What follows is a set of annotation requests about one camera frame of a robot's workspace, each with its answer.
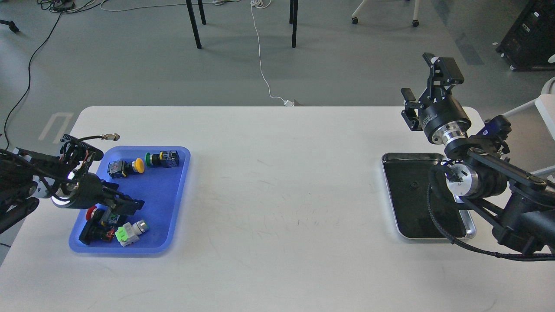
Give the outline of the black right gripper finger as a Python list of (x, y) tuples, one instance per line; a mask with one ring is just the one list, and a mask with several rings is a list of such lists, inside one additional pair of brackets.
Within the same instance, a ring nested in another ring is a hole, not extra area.
[(416, 100), (410, 88), (401, 88), (401, 94), (404, 97), (404, 110), (401, 112), (401, 115), (409, 129), (424, 130), (421, 122), (424, 106)]
[(425, 52), (423, 58), (429, 67), (427, 87), (423, 99), (433, 102), (452, 94), (452, 88), (464, 83), (464, 76), (452, 57), (438, 57)]

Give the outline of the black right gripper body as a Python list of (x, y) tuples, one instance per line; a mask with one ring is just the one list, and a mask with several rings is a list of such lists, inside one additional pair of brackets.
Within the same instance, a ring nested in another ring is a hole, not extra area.
[(468, 115), (452, 95), (433, 102), (423, 99), (422, 95), (418, 101), (424, 106), (421, 115), (422, 131), (432, 144), (446, 145), (450, 140), (446, 138), (447, 133), (456, 130), (463, 136), (471, 126)]

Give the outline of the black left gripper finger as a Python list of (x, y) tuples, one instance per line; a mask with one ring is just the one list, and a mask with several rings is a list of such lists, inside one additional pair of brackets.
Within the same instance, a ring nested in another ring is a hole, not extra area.
[(83, 244), (90, 245), (95, 240), (112, 241), (114, 229), (100, 223), (105, 212), (106, 210), (102, 208), (89, 208), (87, 210), (85, 214), (86, 223), (79, 235), (79, 240)]
[(135, 215), (136, 211), (141, 210), (145, 203), (144, 200), (133, 199), (131, 196), (107, 186), (102, 187), (102, 195), (102, 204), (110, 207), (117, 215)]

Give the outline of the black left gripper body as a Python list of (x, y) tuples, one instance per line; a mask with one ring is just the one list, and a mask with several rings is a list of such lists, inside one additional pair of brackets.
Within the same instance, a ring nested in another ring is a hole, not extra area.
[(74, 184), (61, 184), (51, 200), (58, 208), (89, 209), (96, 204), (110, 206), (118, 188), (119, 184), (88, 172)]

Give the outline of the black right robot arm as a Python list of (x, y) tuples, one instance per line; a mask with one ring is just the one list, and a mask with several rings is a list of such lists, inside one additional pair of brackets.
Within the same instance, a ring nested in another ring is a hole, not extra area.
[[(464, 82), (456, 61), (429, 52), (423, 58), (429, 69), (427, 87), (420, 97), (401, 89), (401, 115), (410, 130), (423, 131), (430, 143), (444, 146), (447, 159), (428, 174), (427, 206), (436, 229), (450, 243), (476, 253), (513, 261), (553, 261), (554, 183), (502, 158), (509, 153), (506, 140), (511, 132), (503, 115), (468, 136), (470, 118), (452, 95), (452, 88)], [(432, 211), (432, 194), (461, 211), (475, 211), (492, 225), (497, 243), (513, 253), (482, 250), (448, 233)]]

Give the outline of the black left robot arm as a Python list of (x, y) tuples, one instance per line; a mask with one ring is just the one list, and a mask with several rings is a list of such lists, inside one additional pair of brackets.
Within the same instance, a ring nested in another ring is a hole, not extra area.
[(144, 201), (121, 193), (119, 185), (89, 172), (104, 154), (91, 146), (91, 136), (61, 137), (59, 156), (26, 149), (1, 150), (1, 231), (5, 232), (36, 210), (42, 198), (59, 208), (85, 209), (89, 217), (79, 237), (111, 241), (127, 216)]

